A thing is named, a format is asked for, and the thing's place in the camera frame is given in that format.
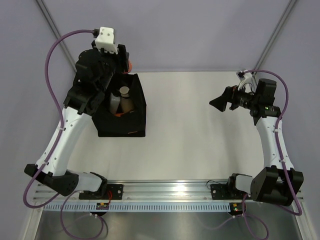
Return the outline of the clear amber soap bottle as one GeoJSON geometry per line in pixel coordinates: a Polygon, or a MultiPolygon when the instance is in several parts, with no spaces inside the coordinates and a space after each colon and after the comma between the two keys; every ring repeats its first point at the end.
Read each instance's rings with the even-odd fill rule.
{"type": "Polygon", "coordinates": [[[117,113],[121,101],[121,97],[114,95],[112,92],[109,97],[109,112],[113,115],[117,113]]]}

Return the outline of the orange blue pump bottle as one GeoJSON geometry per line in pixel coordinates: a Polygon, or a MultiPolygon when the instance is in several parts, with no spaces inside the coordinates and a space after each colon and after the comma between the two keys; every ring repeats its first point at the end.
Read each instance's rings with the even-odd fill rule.
{"type": "Polygon", "coordinates": [[[115,116],[116,117],[121,117],[121,116],[123,116],[125,114],[126,114],[126,112],[119,112],[119,113],[116,113],[115,116]]]}

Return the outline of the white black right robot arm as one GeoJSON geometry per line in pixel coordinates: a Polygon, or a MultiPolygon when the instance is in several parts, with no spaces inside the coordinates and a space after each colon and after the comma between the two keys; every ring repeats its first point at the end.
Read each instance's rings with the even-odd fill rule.
{"type": "Polygon", "coordinates": [[[300,190],[304,176],[290,161],[282,135],[281,110],[274,106],[277,83],[261,78],[254,92],[246,92],[241,84],[228,86],[221,96],[209,104],[220,112],[243,107],[249,110],[259,133],[264,168],[255,176],[233,173],[227,181],[226,192],[233,199],[243,193],[256,202],[290,206],[300,190]]]}

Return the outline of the beige pump bottle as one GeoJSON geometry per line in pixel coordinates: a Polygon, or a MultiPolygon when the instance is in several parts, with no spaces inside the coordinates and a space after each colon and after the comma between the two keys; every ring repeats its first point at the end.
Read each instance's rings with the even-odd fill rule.
{"type": "Polygon", "coordinates": [[[129,91],[130,91],[130,89],[127,86],[122,86],[119,89],[120,106],[121,106],[124,113],[128,113],[128,112],[133,111],[135,109],[135,105],[130,97],[129,91]]]}

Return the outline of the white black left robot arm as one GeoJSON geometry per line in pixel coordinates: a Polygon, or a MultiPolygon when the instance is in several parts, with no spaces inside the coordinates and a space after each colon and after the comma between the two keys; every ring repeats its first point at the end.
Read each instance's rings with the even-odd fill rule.
{"type": "Polygon", "coordinates": [[[107,179],[94,172],[75,172],[67,167],[83,129],[103,102],[112,77],[129,70],[129,53],[123,44],[111,51],[94,43],[79,55],[75,67],[72,87],[63,102],[62,123],[40,159],[27,164],[24,172],[62,196],[89,191],[100,200],[107,195],[107,179]]]}

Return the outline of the orange blue spray bottle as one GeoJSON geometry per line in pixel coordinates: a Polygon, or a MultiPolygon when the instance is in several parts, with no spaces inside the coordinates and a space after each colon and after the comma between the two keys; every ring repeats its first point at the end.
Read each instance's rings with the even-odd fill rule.
{"type": "Polygon", "coordinates": [[[133,69],[133,65],[132,65],[132,62],[130,60],[128,60],[128,71],[127,73],[130,73],[133,69]]]}

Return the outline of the black canvas bag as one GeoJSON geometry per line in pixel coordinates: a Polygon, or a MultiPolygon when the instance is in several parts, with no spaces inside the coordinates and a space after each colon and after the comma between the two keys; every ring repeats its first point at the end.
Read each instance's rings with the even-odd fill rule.
{"type": "Polygon", "coordinates": [[[146,136],[147,103],[143,88],[137,74],[115,73],[105,92],[103,102],[92,117],[98,136],[106,137],[145,137],[146,136]],[[119,95],[121,87],[129,87],[129,95],[134,103],[134,110],[121,117],[109,111],[110,94],[119,95]]]}

